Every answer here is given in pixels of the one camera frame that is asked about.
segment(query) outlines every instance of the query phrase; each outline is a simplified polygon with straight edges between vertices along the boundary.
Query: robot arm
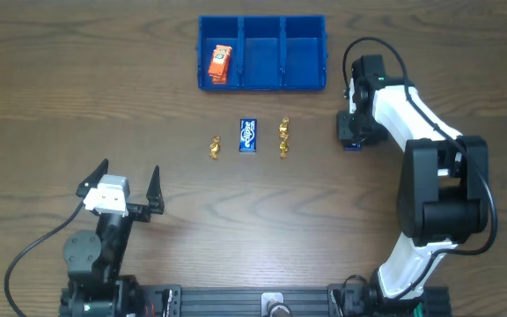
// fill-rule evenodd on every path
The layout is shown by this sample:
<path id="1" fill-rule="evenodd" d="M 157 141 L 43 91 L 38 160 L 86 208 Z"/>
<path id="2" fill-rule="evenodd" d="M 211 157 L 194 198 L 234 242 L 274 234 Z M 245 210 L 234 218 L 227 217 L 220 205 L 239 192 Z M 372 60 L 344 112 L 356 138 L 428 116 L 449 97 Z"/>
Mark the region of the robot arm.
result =
<path id="1" fill-rule="evenodd" d="M 462 136 L 447 126 L 409 87 L 414 103 L 474 158 L 488 178 L 488 149 L 478 136 Z M 371 283 L 379 294 L 376 306 L 394 299 L 415 299 L 445 254 L 437 256 L 425 278 L 408 291 L 439 249 L 454 249 L 487 224 L 488 207 L 478 175 L 451 143 L 437 133 L 407 101 L 401 78 L 388 77 L 381 55 L 365 55 L 352 65 L 349 110 L 338 113 L 338 137 L 345 146 L 374 145 L 392 136 L 404 151 L 397 198 L 402 230 L 388 260 Z M 460 178 L 455 187 L 440 187 L 439 177 Z"/>

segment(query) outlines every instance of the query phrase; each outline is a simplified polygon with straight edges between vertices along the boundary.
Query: blue tray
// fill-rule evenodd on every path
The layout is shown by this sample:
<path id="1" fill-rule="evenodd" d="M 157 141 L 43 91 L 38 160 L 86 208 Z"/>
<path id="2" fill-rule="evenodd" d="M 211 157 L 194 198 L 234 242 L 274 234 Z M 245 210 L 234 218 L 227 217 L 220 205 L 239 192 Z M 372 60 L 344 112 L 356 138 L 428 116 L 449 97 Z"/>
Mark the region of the blue tray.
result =
<path id="1" fill-rule="evenodd" d="M 326 87 L 324 16 L 201 16 L 197 82 L 205 91 Z M 232 47 L 226 85 L 208 71 L 216 45 Z"/>

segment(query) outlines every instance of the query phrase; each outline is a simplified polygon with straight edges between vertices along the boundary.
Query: wood grain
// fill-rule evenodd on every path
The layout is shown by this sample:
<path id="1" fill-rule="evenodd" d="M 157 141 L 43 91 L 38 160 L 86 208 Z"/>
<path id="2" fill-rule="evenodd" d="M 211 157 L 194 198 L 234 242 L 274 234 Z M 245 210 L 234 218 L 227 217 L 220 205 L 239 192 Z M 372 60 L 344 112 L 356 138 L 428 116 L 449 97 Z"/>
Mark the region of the wood grain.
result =
<path id="1" fill-rule="evenodd" d="M 324 92 L 206 93 L 196 88 L 197 16 L 327 15 Z M 143 284 L 326 285 L 370 275 L 399 229 L 401 154 L 392 141 L 345 153 L 335 141 L 343 50 L 372 35 L 404 57 L 424 101 L 489 142 L 500 232 L 483 256 L 448 256 L 429 284 L 451 289 L 455 315 L 507 315 L 507 1 L 0 0 L 0 316 L 4 272 L 60 224 L 76 185 L 103 158 L 144 201 L 160 166 L 166 213 L 136 224 L 122 270 Z M 362 44 L 351 59 L 381 53 Z M 276 128 L 291 118 L 290 156 Z M 238 119 L 258 118 L 259 152 L 240 156 Z M 222 137 L 220 160 L 209 142 Z M 96 218 L 80 215 L 15 269 L 29 316 L 56 315 L 62 245 Z M 479 246 L 486 233 L 463 248 Z"/>

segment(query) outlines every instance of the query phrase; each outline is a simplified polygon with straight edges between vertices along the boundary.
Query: wire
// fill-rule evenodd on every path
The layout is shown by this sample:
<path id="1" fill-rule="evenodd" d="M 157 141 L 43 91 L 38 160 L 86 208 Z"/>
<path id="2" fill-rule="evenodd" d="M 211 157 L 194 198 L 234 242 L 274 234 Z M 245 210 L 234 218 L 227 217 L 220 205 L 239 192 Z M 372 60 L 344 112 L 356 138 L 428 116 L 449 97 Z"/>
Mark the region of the wire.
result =
<path id="1" fill-rule="evenodd" d="M 402 61 L 402 57 L 400 57 L 400 54 L 394 49 L 394 47 L 387 42 L 375 38 L 375 37 L 363 37 L 358 40 L 353 41 L 351 44 L 349 44 L 348 48 L 346 48 L 345 53 L 343 53 L 343 60 L 342 60 L 342 70 L 343 70 L 343 81 L 345 82 L 346 87 L 349 89 L 348 85 L 348 76 L 345 70 L 346 66 L 346 60 L 348 57 L 349 51 L 359 42 L 362 41 L 376 41 L 385 47 L 387 47 L 396 57 L 398 60 L 398 63 L 400 64 L 400 67 L 402 68 L 402 79 L 404 81 L 404 93 L 406 94 L 406 99 L 410 105 L 415 109 L 415 111 L 420 114 L 420 116 L 441 136 L 443 136 L 449 143 L 451 143 L 458 152 L 461 153 L 461 155 L 465 158 L 467 162 L 471 163 L 471 166 L 473 167 L 474 172 L 479 176 L 479 179 L 481 180 L 482 187 L 484 188 L 484 191 L 486 192 L 487 199 L 489 201 L 489 208 L 490 208 L 490 234 L 487 238 L 487 241 L 484 243 L 484 245 L 478 249 L 475 250 L 455 250 L 455 249 L 439 249 L 437 251 L 434 251 L 431 254 L 430 260 L 428 261 L 428 264 L 426 265 L 426 268 L 423 270 L 422 274 L 403 292 L 398 294 L 394 299 L 401 299 L 409 292 L 413 291 L 415 287 L 422 282 L 422 280 L 428 275 L 430 272 L 431 266 L 433 265 L 433 262 L 436 260 L 437 256 L 440 254 L 456 254 L 456 255 L 478 255 L 483 254 L 486 251 L 492 247 L 494 244 L 494 241 L 496 240 L 496 234 L 498 232 L 498 215 L 496 212 L 496 204 L 494 203 L 494 196 L 492 196 L 492 191 L 490 190 L 490 186 L 488 185 L 487 181 L 484 179 L 484 176 L 482 175 L 481 169 L 478 167 L 476 162 L 473 160 L 472 157 L 470 157 L 467 153 L 467 150 L 456 140 L 454 140 L 452 137 L 450 137 L 445 131 L 443 131 L 437 123 L 433 122 L 429 116 L 427 116 L 421 108 L 419 108 L 416 103 L 412 100 L 412 96 L 410 95 L 410 88 L 408 84 L 408 72 L 406 70 L 406 65 L 404 64 L 404 61 Z"/>
<path id="2" fill-rule="evenodd" d="M 23 256 L 25 256 L 29 251 L 34 249 L 34 247 L 38 246 L 44 240 L 52 237 L 55 233 L 59 232 L 60 230 L 63 229 L 63 227 L 68 225 L 77 216 L 77 214 L 79 213 L 79 211 L 81 210 L 81 208 L 83 206 L 84 206 L 84 202 L 82 201 L 79 203 L 79 205 L 76 207 L 74 212 L 71 214 L 71 216 L 66 221 L 64 221 L 61 225 L 58 225 L 51 232 L 49 232 L 49 233 L 43 235 L 42 237 L 38 238 L 37 240 L 35 240 L 28 247 L 25 247 L 25 249 L 23 251 L 21 251 L 15 257 L 15 259 L 13 259 L 11 264 L 9 264 L 9 268 L 7 268 L 7 272 L 5 272 L 5 279 L 4 279 L 5 297 L 7 298 L 7 301 L 9 302 L 9 305 L 11 306 L 11 308 L 13 308 L 13 310 L 15 311 L 15 313 L 17 313 L 18 316 L 26 317 L 25 313 L 23 313 L 18 308 L 17 304 L 15 304 L 15 301 L 13 300 L 13 297 L 11 295 L 11 291 L 9 290 L 9 279 L 11 278 L 11 272 L 13 271 L 13 269 L 15 269 L 15 265 L 17 265 L 17 263 L 23 258 Z"/>

